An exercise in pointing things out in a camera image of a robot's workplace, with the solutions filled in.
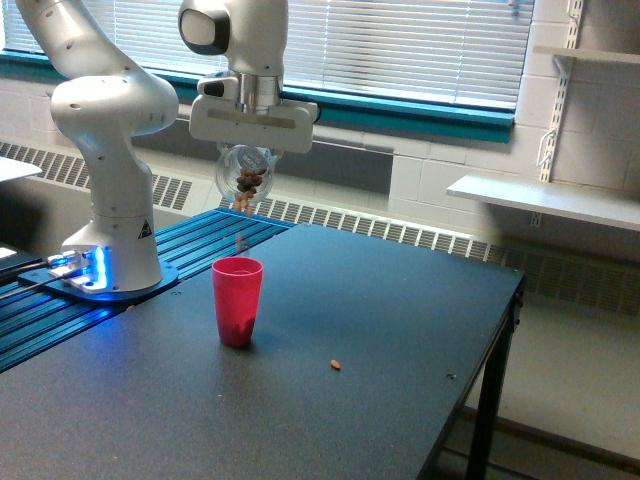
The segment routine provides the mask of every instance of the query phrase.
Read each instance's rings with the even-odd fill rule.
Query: white shelf
[[[630,53],[603,52],[600,50],[587,50],[581,48],[556,48],[556,47],[534,47],[534,53],[545,53],[557,55],[565,58],[577,58],[591,62],[603,63],[626,63],[630,65],[640,65],[640,55]]]
[[[34,165],[0,157],[0,182],[30,177],[31,175],[38,175],[41,172],[42,170]]]
[[[640,200],[590,187],[507,176],[467,175],[449,195],[640,232]]]

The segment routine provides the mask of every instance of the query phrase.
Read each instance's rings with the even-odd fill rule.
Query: red cup
[[[220,341],[230,347],[251,343],[260,303],[262,263],[253,258],[227,257],[213,262],[213,292]]]

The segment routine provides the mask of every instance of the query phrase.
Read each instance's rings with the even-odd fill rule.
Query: blue aluminum rail
[[[236,241],[253,247],[293,225],[229,210],[213,210],[159,230],[158,254],[187,280],[211,263],[236,254]],[[0,287],[0,296],[23,285]],[[41,290],[0,302],[0,373],[123,311],[101,307]]]

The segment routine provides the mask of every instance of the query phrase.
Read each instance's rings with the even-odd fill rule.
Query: clear container
[[[276,162],[282,158],[282,152],[268,148],[227,144],[218,144],[218,150],[220,159],[216,171],[216,184],[222,196],[233,203],[237,195],[246,193],[242,190],[252,187],[255,193],[252,193],[248,203],[250,205],[260,203],[273,187]],[[241,178],[247,176],[249,172],[253,174],[249,175],[253,181],[243,185]]]

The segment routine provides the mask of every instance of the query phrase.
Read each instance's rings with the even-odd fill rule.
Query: table leg
[[[482,379],[482,390],[469,453],[466,480],[482,480],[485,477],[489,453],[491,452],[493,430],[498,416],[498,407],[500,406],[504,374],[507,369],[511,336],[515,325],[515,315],[517,314],[516,308],[514,305],[509,312],[509,321],[506,322],[484,368],[484,378]]]

